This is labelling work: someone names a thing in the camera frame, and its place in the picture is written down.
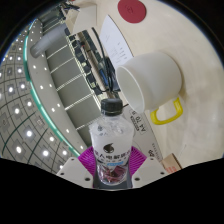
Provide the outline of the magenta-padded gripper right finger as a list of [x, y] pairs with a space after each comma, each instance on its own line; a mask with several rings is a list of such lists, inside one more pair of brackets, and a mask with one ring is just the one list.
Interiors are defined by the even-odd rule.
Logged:
[[129, 157], [131, 186], [140, 188], [167, 175], [167, 171], [155, 157], [146, 157], [137, 148], [131, 148]]

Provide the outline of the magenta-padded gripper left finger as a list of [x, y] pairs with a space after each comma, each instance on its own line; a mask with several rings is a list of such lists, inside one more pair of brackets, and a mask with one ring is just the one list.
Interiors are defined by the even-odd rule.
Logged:
[[70, 157], [57, 176], [84, 188], [92, 188], [96, 172], [93, 148], [89, 147], [78, 157]]

